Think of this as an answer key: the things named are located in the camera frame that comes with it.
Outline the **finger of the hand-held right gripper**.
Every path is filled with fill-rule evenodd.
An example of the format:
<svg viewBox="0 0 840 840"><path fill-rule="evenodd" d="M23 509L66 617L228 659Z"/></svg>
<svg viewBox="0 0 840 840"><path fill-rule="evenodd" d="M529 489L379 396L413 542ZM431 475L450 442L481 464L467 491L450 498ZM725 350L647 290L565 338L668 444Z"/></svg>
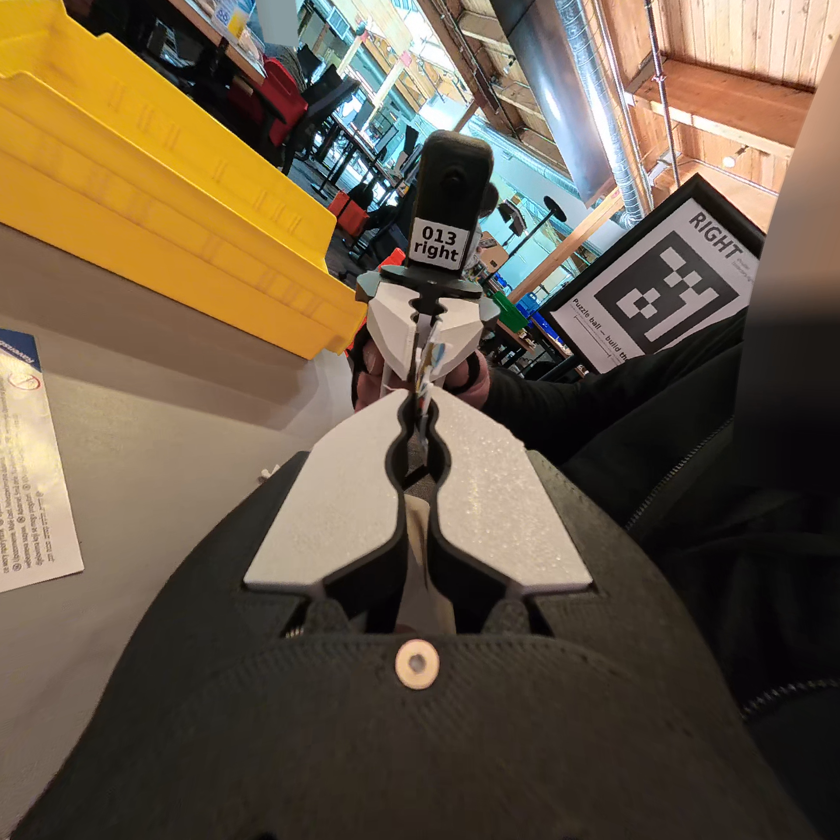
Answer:
<svg viewBox="0 0 840 840"><path fill-rule="evenodd" d="M417 389L416 290L378 290L368 304L367 327L384 360L383 384L392 378Z"/></svg>
<svg viewBox="0 0 840 840"><path fill-rule="evenodd" d="M444 329L448 347L432 384L443 386L448 376L478 348L484 324L477 299L441 297L437 303L442 308L437 316L441 317L440 326Z"/></svg>

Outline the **yellow plastic bin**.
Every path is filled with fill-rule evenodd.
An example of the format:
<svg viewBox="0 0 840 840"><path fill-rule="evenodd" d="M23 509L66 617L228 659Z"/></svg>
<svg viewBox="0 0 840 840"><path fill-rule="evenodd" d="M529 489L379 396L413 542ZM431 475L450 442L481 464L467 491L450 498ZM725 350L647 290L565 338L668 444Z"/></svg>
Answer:
<svg viewBox="0 0 840 840"><path fill-rule="evenodd" d="M70 108L70 136L2 104L2 222L302 358L366 306L169 165Z"/></svg>
<svg viewBox="0 0 840 840"><path fill-rule="evenodd" d="M2 151L206 262L329 275L329 212L62 2L2 2Z"/></svg>

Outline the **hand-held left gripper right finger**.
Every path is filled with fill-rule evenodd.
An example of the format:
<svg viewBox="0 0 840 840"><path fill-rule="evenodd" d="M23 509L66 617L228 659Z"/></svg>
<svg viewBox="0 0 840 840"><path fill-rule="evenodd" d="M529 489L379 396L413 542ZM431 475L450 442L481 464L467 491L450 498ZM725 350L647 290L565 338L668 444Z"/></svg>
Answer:
<svg viewBox="0 0 840 840"><path fill-rule="evenodd" d="M476 634L511 599L580 594L593 585L524 444L447 392L430 398L427 581L448 604L447 633Z"/></svg>

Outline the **white puzzle instruction leaflet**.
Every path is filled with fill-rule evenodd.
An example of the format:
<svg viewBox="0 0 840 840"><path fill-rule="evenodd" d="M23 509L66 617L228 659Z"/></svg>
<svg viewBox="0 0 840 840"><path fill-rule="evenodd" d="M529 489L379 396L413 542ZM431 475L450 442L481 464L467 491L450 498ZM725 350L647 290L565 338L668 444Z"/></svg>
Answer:
<svg viewBox="0 0 840 840"><path fill-rule="evenodd" d="M35 337L1 329L1 593L83 571Z"/></svg>

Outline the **puzzle piece strip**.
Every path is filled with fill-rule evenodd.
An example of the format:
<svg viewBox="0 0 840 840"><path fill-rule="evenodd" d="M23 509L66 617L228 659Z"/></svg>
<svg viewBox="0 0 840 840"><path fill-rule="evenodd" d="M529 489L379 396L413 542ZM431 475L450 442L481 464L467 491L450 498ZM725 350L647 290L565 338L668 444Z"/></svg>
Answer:
<svg viewBox="0 0 840 840"><path fill-rule="evenodd" d="M429 330L425 334L419 355L416 358L414 391L416 396L421 396L430 386L435 377L435 372L443 364L447 353L447 340L445 331L440 326L440 316L432 319Z"/></svg>

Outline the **black framed marker sign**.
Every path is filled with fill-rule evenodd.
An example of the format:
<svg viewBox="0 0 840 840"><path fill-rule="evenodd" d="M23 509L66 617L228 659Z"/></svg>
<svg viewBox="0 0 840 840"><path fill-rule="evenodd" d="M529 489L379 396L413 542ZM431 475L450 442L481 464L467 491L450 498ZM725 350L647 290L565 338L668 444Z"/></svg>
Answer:
<svg viewBox="0 0 840 840"><path fill-rule="evenodd" d="M694 174L546 300L540 317L588 371L606 373L745 309L764 239Z"/></svg>

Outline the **joined puzzle ball pieces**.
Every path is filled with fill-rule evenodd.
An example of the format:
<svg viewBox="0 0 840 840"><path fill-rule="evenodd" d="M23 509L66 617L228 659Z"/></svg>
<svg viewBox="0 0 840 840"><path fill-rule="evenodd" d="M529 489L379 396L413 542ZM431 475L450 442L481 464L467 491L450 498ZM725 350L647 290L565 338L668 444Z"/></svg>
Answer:
<svg viewBox="0 0 840 840"><path fill-rule="evenodd" d="M422 381L415 390L414 395L414 428L415 437L422 456L422 463L427 464L428 458L428 412L432 405L434 385L430 381Z"/></svg>

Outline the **large dark metal duct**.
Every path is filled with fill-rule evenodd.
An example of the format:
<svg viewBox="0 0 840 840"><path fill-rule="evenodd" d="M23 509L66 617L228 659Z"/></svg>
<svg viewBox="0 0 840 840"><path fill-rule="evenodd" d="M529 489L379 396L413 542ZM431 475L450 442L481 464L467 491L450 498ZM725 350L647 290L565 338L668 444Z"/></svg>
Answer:
<svg viewBox="0 0 840 840"><path fill-rule="evenodd" d="M587 207L615 185L592 106L574 63L560 2L492 1L563 164Z"/></svg>

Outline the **person's right hand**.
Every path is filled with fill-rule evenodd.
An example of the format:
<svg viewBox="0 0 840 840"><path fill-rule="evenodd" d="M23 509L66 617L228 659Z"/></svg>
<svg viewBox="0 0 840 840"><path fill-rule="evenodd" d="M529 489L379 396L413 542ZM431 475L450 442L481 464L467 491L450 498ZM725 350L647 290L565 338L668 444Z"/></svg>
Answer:
<svg viewBox="0 0 840 840"><path fill-rule="evenodd" d="M351 402L358 412L380 398L385 361L365 325L356 333L347 355L352 372ZM474 352L437 385L480 410L490 391L487 360Z"/></svg>

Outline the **person's right forearm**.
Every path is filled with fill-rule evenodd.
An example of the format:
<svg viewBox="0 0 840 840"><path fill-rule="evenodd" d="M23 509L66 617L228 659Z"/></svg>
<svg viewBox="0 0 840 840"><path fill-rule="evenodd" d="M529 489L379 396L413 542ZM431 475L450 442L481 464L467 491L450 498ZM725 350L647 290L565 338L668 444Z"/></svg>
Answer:
<svg viewBox="0 0 840 840"><path fill-rule="evenodd" d="M525 381L502 369L482 368L479 410L512 432L526 448L561 466L606 431L672 386L688 382L742 342L747 310L716 322L674 347L640 356L605 374L573 383Z"/></svg>

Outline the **black floor lamp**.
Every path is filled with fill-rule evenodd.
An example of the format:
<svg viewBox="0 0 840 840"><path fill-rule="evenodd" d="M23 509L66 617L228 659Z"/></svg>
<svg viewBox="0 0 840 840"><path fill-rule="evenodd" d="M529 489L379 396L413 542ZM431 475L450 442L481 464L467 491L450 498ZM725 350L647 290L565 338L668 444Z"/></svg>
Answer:
<svg viewBox="0 0 840 840"><path fill-rule="evenodd" d="M567 216L564 210L551 196L544 196L542 202L547 212L532 227L528 227L526 225L526 220L524 216L522 216L519 204L507 202L509 207L506 210L503 210L502 207L499 208L500 215L506 220L511 229L511 238L519 236L519 241L513 250L508 250L508 243L505 243L502 246L507 252L506 261L509 261L512 257L514 257L519 250L550 221L556 220L560 223L566 222Z"/></svg>

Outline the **silver spiral duct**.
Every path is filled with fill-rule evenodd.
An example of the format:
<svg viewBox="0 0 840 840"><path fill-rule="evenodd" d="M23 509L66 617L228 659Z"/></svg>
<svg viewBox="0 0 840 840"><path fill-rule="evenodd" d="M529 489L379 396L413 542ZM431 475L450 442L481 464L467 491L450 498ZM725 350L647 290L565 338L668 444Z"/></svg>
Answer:
<svg viewBox="0 0 840 840"><path fill-rule="evenodd" d="M652 189L632 125L623 78L600 1L558 2L560 21L584 97L623 199L628 228L654 209Z"/></svg>

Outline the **black office chair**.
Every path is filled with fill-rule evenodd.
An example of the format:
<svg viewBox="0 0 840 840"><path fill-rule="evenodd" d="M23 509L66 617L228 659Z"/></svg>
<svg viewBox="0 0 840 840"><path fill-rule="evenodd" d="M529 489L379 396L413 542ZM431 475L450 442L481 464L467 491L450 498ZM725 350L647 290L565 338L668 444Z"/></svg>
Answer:
<svg viewBox="0 0 840 840"><path fill-rule="evenodd" d="M360 85L351 75L341 77L336 66L327 65L318 81L303 92L308 109L287 137L281 168L283 175L289 175L297 153L307 146L316 129L351 98Z"/></svg>

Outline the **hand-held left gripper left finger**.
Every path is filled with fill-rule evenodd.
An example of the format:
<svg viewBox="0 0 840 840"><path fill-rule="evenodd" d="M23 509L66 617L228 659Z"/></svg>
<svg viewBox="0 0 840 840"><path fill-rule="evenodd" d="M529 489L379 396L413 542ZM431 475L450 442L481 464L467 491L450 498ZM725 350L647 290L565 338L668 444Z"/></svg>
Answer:
<svg viewBox="0 0 840 840"><path fill-rule="evenodd" d="M247 592L336 601L369 634L414 628L421 501L403 488L414 414L410 392L393 392L302 455L245 573Z"/></svg>

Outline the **metal ceiling pipe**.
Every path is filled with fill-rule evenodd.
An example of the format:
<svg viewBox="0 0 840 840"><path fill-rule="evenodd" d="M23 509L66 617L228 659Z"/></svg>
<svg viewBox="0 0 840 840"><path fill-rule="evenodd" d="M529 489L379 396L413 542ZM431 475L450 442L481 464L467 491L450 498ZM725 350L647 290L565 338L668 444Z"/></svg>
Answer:
<svg viewBox="0 0 840 840"><path fill-rule="evenodd" d="M665 132L668 142L668 153L670 157L671 171L674 178L675 187L681 186L681 179L679 174L678 151L676 148L676 137L673 127L673 122L669 111L668 92L666 87L666 74L664 69L664 62L659 48L658 31L655 21L654 2L644 1L644 9L647 17L647 27L650 44L652 47L652 58L654 63L654 80L656 82L659 94L661 108L663 110L663 117L665 121Z"/></svg>

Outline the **blue storage bin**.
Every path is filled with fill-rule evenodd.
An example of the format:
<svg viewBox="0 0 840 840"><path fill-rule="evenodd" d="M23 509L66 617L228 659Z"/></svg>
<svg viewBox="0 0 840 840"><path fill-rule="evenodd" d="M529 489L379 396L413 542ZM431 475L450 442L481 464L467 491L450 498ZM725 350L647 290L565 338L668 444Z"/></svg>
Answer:
<svg viewBox="0 0 840 840"><path fill-rule="evenodd" d="M552 324L550 324L540 313L539 304L540 301L537 300L534 296L526 296L516 303L516 308L520 311L523 317L532 321L546 334L558 340L558 333L553 328Z"/></svg>

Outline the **green storage bin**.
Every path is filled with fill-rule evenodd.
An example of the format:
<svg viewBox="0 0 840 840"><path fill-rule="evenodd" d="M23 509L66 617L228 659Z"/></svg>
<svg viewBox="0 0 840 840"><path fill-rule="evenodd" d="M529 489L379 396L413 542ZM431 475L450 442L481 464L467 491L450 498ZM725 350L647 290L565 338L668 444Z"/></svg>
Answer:
<svg viewBox="0 0 840 840"><path fill-rule="evenodd" d="M529 319L512 303L504 291L495 292L491 298L499 308L498 322L509 329L512 333L520 333L529 325Z"/></svg>

